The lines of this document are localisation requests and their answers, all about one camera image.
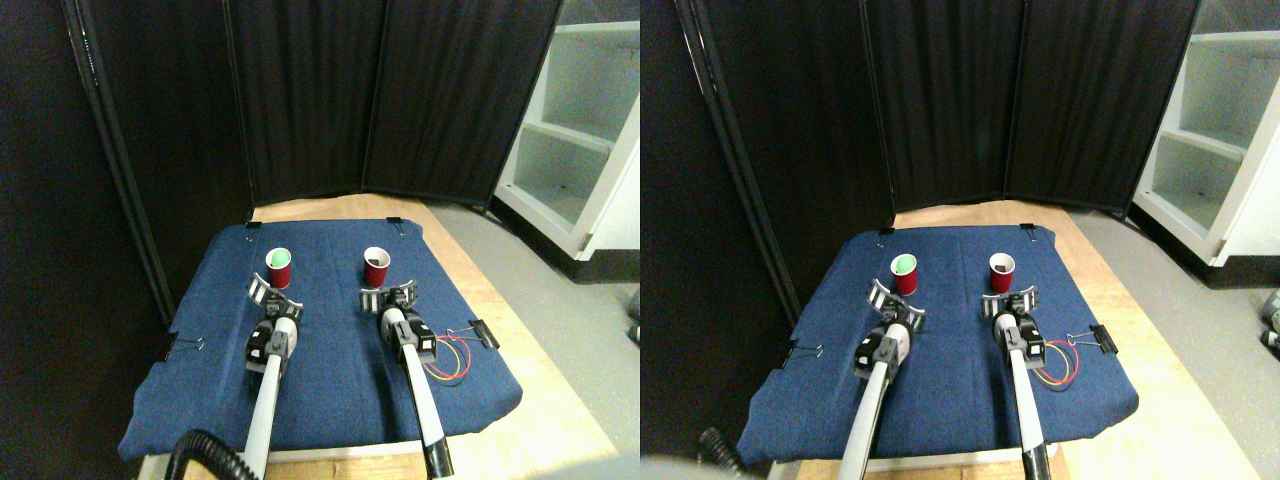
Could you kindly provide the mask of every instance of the gray floor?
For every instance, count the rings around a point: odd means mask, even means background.
[[[456,205],[428,207],[507,300],[618,452],[639,456],[640,349],[626,337],[632,324],[626,305],[640,284],[575,284],[492,216]]]
[[[1266,328],[1258,311],[1272,291],[1210,289],[1124,224],[1097,211],[1070,215],[1190,371],[1258,475],[1280,475],[1280,361],[1258,342]]]

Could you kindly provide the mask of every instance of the red plastic cup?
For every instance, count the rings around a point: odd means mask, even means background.
[[[284,247],[271,248],[266,252],[266,270],[268,280],[271,282],[273,288],[284,288],[289,285],[289,270],[293,269],[293,253]]]
[[[996,253],[991,256],[991,289],[996,293],[1009,293],[1014,285],[1014,257],[1009,253]]]
[[[392,265],[392,255],[378,247],[365,248],[365,284],[380,288],[387,282],[387,268]]]
[[[902,253],[893,257],[888,269],[893,273],[893,287],[897,288],[897,294],[906,297],[915,293],[915,255]]]

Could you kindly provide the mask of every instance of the shelf compartment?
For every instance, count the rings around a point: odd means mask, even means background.
[[[1280,31],[1193,35],[1192,45],[1231,55],[1280,59]]]
[[[556,29],[547,52],[541,120],[617,138],[640,95],[639,22]]]
[[[640,49],[640,22],[584,23],[556,27],[556,37],[603,49]]]
[[[517,146],[512,183],[562,216],[577,224],[591,197],[609,150],[582,145],[564,129],[530,128],[526,124]]]
[[[1230,44],[1202,38],[1188,46],[1178,128],[1248,150],[1280,78],[1280,58],[1225,52]]]
[[[1240,169],[1240,160],[1234,154],[1222,155],[1167,132],[1156,148],[1151,191],[1199,228],[1211,229]]]
[[[1208,150],[1213,154],[1233,159],[1235,161],[1244,160],[1244,148],[1231,142],[1224,142],[1211,136],[1204,136],[1196,132],[1188,132],[1176,128],[1162,129],[1160,131],[1160,133],[1167,138],[1172,138],[1194,147]]]
[[[573,128],[566,128],[547,122],[525,122],[525,129],[531,129],[563,141],[570,141],[605,155],[613,151],[613,142],[593,134],[582,133]]]

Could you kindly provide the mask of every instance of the black curtain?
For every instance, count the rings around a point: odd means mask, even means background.
[[[860,3],[694,4],[762,225],[803,306],[849,238],[893,221]]]
[[[61,3],[0,3],[0,477],[127,479],[160,308]]]
[[[870,1],[897,211],[1004,195],[1023,1]]]
[[[212,237],[252,210],[223,4],[79,5],[120,160],[177,303]]]
[[[559,0],[392,1],[364,186],[486,205]]]
[[[1027,4],[1010,196],[1128,209],[1178,77],[1196,5]]]
[[[256,205],[360,189],[383,6],[230,3]]]
[[[645,344],[640,452],[692,457],[703,429],[733,440],[790,333],[737,201],[671,1],[646,1],[640,90]]]

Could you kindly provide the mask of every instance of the cup rim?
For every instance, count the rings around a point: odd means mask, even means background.
[[[906,270],[906,271],[902,271],[902,273],[897,271],[897,260],[901,259],[901,257],[911,257],[913,265],[911,265],[910,270]],[[919,268],[919,266],[920,266],[920,261],[915,259],[915,255],[902,253],[902,255],[899,255],[899,256],[893,257],[893,260],[888,262],[888,271],[892,273],[893,275],[909,275],[910,273],[915,271],[915,269]]]
[[[284,265],[280,265],[280,266],[271,265],[271,257],[275,256],[275,251],[276,250],[283,250],[284,255],[288,256],[288,259],[284,260]],[[291,252],[288,248],[284,248],[284,247],[275,247],[275,248],[269,250],[266,252],[266,257],[264,257],[262,260],[266,261],[266,268],[268,269],[283,269],[285,266],[293,265],[293,252]]]
[[[374,265],[370,261],[372,259],[381,260],[383,264],[381,265]],[[385,268],[388,268],[388,266],[392,265],[392,255],[388,253],[381,247],[369,247],[369,248],[365,248],[365,265],[372,266],[375,269],[385,269]]]
[[[1009,266],[1009,271],[996,271],[996,265],[1007,265]],[[991,259],[987,260],[987,268],[989,268],[992,273],[1007,275],[1007,274],[1014,273],[1014,270],[1018,269],[1018,261],[1014,260],[1012,255],[1009,255],[1009,253],[1005,253],[1005,252],[1000,252],[1000,253],[992,255]]]

